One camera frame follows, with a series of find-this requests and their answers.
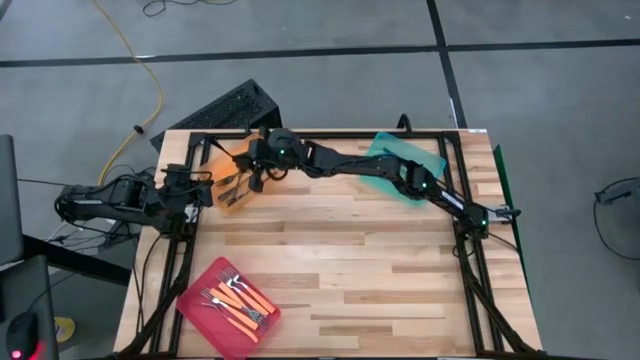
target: wooden tabletop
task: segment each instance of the wooden tabletop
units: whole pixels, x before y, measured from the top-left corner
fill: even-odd
[[[460,136],[474,201],[504,204],[487,133],[461,130]],[[188,138],[189,131],[167,131],[158,169],[184,163]],[[318,142],[343,153],[363,154],[371,141]],[[435,140],[408,141],[439,154]],[[225,147],[235,142],[221,141]],[[220,151],[212,148],[211,158],[216,156]],[[457,173],[455,160],[449,162]],[[514,241],[508,225],[491,224],[490,230]],[[156,237],[154,229],[143,229],[136,255],[138,276]],[[484,244],[497,307],[529,345],[540,349],[518,254],[491,238]],[[167,245],[161,240],[149,259],[146,316],[156,307]],[[282,309],[279,326],[253,356],[469,356],[474,355],[473,341],[453,245],[451,216],[433,204],[416,210],[357,176],[310,179],[292,171],[235,214],[223,215],[215,208],[203,211],[190,283],[217,257],[225,256]],[[178,256],[176,269],[180,261]],[[474,257],[471,261],[475,268]],[[490,348],[487,316],[479,303],[478,308],[485,346]],[[132,280],[116,351],[135,336],[137,311]],[[172,306],[161,350],[168,348],[173,314]],[[185,320],[179,356],[217,354]]]

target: gray floor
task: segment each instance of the gray floor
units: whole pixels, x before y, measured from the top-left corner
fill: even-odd
[[[168,6],[153,19],[146,1],[105,1],[138,54],[435,43],[421,0],[239,0],[225,7]],[[438,0],[449,44],[640,37],[637,1]],[[90,2],[14,0],[0,21],[0,60],[126,56]],[[612,359],[640,351],[638,264],[599,243],[593,192],[638,174],[640,48],[500,51],[451,55],[469,127],[487,128],[505,152],[543,345],[554,354]],[[406,112],[416,127],[453,126],[437,54],[153,64],[167,106],[155,134],[240,82],[254,78],[279,103],[288,127],[392,126]],[[14,135],[22,177],[94,183],[111,152],[155,107],[136,65],[0,69],[0,133]],[[153,165],[137,141],[120,162]],[[58,225],[58,189],[20,185],[25,232]],[[599,212],[603,233],[640,256],[638,204]],[[104,252],[130,264],[132,248]],[[79,292],[110,301],[75,306]],[[64,358],[109,351],[121,289],[69,280],[54,291],[78,338]]]

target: red tray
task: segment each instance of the red tray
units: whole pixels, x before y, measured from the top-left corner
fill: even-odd
[[[273,302],[253,286],[249,279],[244,277],[226,258],[220,257],[178,298],[176,306],[184,317],[198,329],[225,359],[241,360],[245,359],[256,349],[269,329],[278,321],[280,318],[280,309],[274,305],[276,310],[267,316],[265,326],[259,327],[253,332],[258,338],[258,343],[254,343],[247,335],[231,325],[220,311],[202,305],[202,303],[206,303],[208,300],[202,296],[200,292],[204,288],[215,288],[219,290],[218,284],[220,280],[218,280],[217,276],[222,269],[227,267],[240,274],[240,281],[250,286],[273,305]],[[238,321],[226,310],[223,310],[223,312]]]

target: teal cloth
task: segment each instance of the teal cloth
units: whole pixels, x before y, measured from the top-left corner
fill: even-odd
[[[398,139],[391,134],[380,132],[373,139],[373,143],[367,151],[367,155],[376,156],[389,153],[393,153],[401,158],[413,160],[418,164],[422,164],[422,166],[431,171],[436,179],[439,178],[440,175],[442,175],[442,171],[447,164],[447,162],[438,155],[432,154],[417,146],[411,145],[409,142]],[[361,176],[360,179],[363,183],[372,186],[376,190],[379,190],[385,194],[389,194],[393,198],[401,200],[407,204],[413,206],[424,206],[428,203],[428,201],[426,200],[416,201],[407,198],[406,196],[400,194],[398,190],[396,190],[396,188],[393,186],[393,184],[391,184],[391,182],[385,179],[371,176]]]

